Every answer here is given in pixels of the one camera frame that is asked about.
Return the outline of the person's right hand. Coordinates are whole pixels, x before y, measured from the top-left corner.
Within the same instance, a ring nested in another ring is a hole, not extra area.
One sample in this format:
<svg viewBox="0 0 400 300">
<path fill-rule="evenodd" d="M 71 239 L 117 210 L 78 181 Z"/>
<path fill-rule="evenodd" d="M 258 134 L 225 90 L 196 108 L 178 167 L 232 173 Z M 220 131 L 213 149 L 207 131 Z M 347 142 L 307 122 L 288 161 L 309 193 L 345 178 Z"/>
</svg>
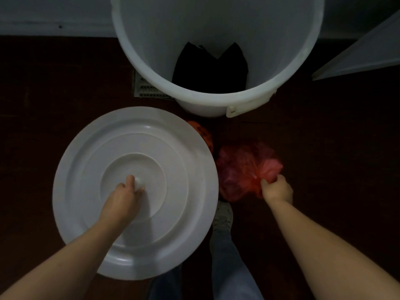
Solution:
<svg viewBox="0 0 400 300">
<path fill-rule="evenodd" d="M 270 190 L 268 192 L 262 192 L 262 194 L 270 208 L 272 208 L 275 203 L 286 202 L 290 205 L 293 204 L 293 189 L 283 175 L 279 174 L 277 180 L 273 183 L 269 183 L 269 185 Z"/>
</svg>

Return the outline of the person's left hand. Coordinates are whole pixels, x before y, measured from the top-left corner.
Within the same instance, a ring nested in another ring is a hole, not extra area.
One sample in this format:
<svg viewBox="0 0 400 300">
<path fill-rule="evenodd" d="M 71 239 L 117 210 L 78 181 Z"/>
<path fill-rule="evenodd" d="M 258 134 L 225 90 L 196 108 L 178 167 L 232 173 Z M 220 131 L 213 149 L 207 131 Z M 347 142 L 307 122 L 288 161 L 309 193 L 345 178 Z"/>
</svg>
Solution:
<svg viewBox="0 0 400 300">
<path fill-rule="evenodd" d="M 134 195 L 136 180 L 133 175 L 126 177 L 108 196 L 100 213 L 99 221 L 106 221 L 120 229 L 126 228 L 138 215 L 142 195 Z"/>
</svg>

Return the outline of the red plastic bag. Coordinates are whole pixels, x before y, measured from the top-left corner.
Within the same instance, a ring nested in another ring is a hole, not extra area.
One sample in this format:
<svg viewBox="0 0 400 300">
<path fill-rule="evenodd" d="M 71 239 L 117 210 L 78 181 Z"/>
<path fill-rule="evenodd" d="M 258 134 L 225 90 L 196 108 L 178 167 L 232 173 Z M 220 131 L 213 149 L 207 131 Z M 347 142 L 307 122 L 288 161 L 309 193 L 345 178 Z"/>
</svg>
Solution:
<svg viewBox="0 0 400 300">
<path fill-rule="evenodd" d="M 275 182 L 284 167 L 275 151 L 257 140 L 221 147 L 216 168 L 221 196 L 236 202 L 249 194 L 262 199 L 261 181 Z"/>
</svg>

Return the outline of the round white bucket lid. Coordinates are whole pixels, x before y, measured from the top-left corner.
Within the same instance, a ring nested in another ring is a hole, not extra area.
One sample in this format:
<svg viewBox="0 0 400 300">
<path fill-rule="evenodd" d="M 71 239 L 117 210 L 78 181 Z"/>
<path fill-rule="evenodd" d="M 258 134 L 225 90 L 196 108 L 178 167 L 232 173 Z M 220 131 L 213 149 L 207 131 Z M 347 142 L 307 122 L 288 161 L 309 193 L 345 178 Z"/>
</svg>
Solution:
<svg viewBox="0 0 400 300">
<path fill-rule="evenodd" d="M 53 212 L 68 244 L 98 220 L 128 175 L 144 188 L 138 215 L 116 239 L 98 273 L 143 280 L 179 266 L 201 244 L 218 201 L 213 156 L 180 117 L 128 107 L 88 124 L 65 150 L 53 183 Z"/>
</svg>

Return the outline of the person's right forearm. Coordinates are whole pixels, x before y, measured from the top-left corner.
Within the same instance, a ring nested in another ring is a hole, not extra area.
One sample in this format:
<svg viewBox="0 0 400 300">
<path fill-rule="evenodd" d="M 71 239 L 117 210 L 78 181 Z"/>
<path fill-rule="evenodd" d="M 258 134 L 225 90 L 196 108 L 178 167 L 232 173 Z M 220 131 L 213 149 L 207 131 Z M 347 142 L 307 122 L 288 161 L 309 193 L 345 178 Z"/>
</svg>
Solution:
<svg viewBox="0 0 400 300">
<path fill-rule="evenodd" d="M 400 283 L 358 249 L 284 200 L 267 204 L 317 300 L 400 300 Z"/>
</svg>

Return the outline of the person's left forearm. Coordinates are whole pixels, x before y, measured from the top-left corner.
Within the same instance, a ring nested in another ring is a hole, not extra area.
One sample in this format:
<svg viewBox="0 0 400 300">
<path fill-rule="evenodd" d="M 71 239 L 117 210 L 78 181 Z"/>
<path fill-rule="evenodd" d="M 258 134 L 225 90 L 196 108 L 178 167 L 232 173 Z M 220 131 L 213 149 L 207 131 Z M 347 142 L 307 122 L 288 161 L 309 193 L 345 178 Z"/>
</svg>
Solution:
<svg viewBox="0 0 400 300">
<path fill-rule="evenodd" d="M 81 299 L 127 222 L 98 220 L 87 232 L 27 273 L 0 300 Z"/>
</svg>

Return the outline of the person's grey shoe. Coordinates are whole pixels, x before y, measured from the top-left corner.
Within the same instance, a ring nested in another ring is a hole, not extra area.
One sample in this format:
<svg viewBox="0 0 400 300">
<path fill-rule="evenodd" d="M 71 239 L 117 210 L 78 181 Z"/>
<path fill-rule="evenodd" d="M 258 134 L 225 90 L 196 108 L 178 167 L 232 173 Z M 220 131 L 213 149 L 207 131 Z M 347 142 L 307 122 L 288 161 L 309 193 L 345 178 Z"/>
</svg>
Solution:
<svg viewBox="0 0 400 300">
<path fill-rule="evenodd" d="M 212 223 L 213 233 L 217 231 L 231 232 L 232 224 L 233 210 L 231 204 L 219 200 Z"/>
</svg>

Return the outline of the orange plastic object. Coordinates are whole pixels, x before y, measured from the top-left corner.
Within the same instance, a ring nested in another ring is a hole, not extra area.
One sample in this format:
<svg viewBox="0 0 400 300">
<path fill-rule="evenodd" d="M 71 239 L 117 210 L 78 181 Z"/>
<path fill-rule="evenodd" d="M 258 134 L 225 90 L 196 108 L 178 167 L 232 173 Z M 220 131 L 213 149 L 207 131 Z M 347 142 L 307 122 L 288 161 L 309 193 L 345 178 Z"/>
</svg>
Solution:
<svg viewBox="0 0 400 300">
<path fill-rule="evenodd" d="M 202 139 L 205 141 L 206 145 L 208 146 L 211 154 L 214 152 L 214 144 L 212 134 L 203 126 L 201 126 L 196 121 L 187 121 L 189 125 L 191 125 L 197 132 L 200 134 Z"/>
</svg>

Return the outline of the person's blue jeans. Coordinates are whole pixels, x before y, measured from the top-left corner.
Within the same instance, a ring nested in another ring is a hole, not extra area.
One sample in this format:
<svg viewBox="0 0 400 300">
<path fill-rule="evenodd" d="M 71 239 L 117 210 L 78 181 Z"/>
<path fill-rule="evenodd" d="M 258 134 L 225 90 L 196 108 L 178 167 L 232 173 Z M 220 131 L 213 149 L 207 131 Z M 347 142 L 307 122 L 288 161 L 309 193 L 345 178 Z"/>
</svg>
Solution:
<svg viewBox="0 0 400 300">
<path fill-rule="evenodd" d="M 210 240 L 214 300 L 264 300 L 235 247 L 229 228 L 217 228 Z M 153 278 L 146 300 L 183 300 L 182 264 Z"/>
</svg>

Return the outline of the metal floor drain grate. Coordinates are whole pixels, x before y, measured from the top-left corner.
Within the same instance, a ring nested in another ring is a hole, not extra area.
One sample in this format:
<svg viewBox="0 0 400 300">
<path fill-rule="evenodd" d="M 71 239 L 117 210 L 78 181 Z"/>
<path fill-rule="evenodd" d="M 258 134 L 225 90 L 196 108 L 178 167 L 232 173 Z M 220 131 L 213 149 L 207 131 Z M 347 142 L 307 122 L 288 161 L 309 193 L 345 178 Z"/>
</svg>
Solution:
<svg viewBox="0 0 400 300">
<path fill-rule="evenodd" d="M 173 97 L 158 90 L 151 85 L 145 78 L 134 69 L 133 74 L 132 93 L 134 97 L 146 99 L 162 99 L 162 100 L 175 100 Z"/>
</svg>

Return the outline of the black bag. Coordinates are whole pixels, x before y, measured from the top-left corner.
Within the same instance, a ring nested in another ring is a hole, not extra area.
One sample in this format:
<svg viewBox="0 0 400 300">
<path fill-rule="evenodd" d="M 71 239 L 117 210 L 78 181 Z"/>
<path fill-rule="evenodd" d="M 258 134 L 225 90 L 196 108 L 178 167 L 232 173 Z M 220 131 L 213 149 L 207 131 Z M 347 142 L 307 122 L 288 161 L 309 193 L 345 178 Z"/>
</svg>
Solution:
<svg viewBox="0 0 400 300">
<path fill-rule="evenodd" d="M 188 42 L 177 59 L 172 83 L 197 92 L 230 94 L 246 90 L 247 76 L 247 61 L 237 43 L 216 58 Z"/>
</svg>

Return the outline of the large white plastic bucket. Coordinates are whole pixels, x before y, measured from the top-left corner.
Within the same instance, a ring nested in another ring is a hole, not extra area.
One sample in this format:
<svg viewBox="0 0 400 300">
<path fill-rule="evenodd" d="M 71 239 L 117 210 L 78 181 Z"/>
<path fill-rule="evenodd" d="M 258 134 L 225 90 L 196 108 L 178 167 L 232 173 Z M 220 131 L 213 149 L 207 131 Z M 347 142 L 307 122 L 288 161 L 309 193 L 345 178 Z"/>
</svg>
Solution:
<svg viewBox="0 0 400 300">
<path fill-rule="evenodd" d="M 187 112 L 236 117 L 266 104 L 311 53 L 324 0 L 110 0 L 119 43 L 135 70 Z M 237 43 L 248 64 L 246 90 L 208 94 L 172 83 L 184 45 L 212 55 Z"/>
</svg>

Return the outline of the white door panel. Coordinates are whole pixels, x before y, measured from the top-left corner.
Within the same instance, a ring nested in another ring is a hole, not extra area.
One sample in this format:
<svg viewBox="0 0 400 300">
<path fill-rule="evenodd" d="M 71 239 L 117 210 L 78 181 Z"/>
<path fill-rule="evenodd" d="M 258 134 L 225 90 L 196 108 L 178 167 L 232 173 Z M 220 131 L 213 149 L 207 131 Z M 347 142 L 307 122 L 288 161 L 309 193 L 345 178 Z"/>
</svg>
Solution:
<svg viewBox="0 0 400 300">
<path fill-rule="evenodd" d="M 400 10 L 312 74 L 326 78 L 400 65 Z"/>
</svg>

